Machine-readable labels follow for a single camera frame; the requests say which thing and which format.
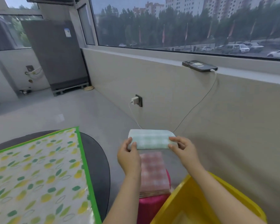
smartphone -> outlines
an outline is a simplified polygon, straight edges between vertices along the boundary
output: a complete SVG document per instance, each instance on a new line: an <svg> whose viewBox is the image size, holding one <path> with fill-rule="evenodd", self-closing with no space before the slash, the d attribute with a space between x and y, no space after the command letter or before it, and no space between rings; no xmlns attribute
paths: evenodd
<svg viewBox="0 0 280 224"><path fill-rule="evenodd" d="M217 66L206 64L201 61L184 61L182 64L185 67L190 67L199 72L210 72L212 69L215 71L218 70Z"/></svg>

leaf pattern tablecloth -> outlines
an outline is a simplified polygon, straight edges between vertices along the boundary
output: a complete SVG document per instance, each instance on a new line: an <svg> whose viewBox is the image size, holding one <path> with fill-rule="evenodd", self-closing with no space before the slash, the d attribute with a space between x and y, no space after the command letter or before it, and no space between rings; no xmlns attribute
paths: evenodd
<svg viewBox="0 0 280 224"><path fill-rule="evenodd" d="M77 128L0 151L0 224L101 223Z"/></svg>

hand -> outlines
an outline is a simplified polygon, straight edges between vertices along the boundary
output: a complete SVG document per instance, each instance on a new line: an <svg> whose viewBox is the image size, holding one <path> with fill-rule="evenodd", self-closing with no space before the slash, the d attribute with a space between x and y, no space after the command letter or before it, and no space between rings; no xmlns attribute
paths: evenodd
<svg viewBox="0 0 280 224"><path fill-rule="evenodd" d="M120 146L117 153L117 160L123 169L125 175L141 174L141 157L137 150L137 143L133 142L131 151L127 150L127 146L132 142L132 138L126 139Z"/></svg>
<svg viewBox="0 0 280 224"><path fill-rule="evenodd" d="M169 140L177 142L178 147L172 144L169 144L168 147L179 157L190 175L192 175L196 169L203 169L198 158L196 147L189 139L178 136L169 137Z"/></svg>

black table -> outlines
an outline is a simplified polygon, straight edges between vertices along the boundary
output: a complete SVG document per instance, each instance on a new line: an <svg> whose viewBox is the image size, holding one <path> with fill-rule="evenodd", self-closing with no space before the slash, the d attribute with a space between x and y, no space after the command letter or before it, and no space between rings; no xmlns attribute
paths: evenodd
<svg viewBox="0 0 280 224"><path fill-rule="evenodd" d="M44 136L55 131L43 131L12 139L0 144L0 150ZM98 211L103 221L107 214L110 195L110 168L101 146L92 137L80 133Z"/></svg>

wall outlet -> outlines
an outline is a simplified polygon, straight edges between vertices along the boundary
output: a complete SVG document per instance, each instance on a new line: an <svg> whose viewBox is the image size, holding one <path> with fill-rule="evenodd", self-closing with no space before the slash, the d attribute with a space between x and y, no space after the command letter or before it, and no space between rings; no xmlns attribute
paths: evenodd
<svg viewBox="0 0 280 224"><path fill-rule="evenodd" d="M140 107L143 107L143 99L142 99L142 97L140 97L137 94L136 94L136 97L139 97L139 103L137 105L139 105Z"/></svg>
<svg viewBox="0 0 280 224"><path fill-rule="evenodd" d="M26 68L29 72L34 71L34 67L32 65L27 65Z"/></svg>

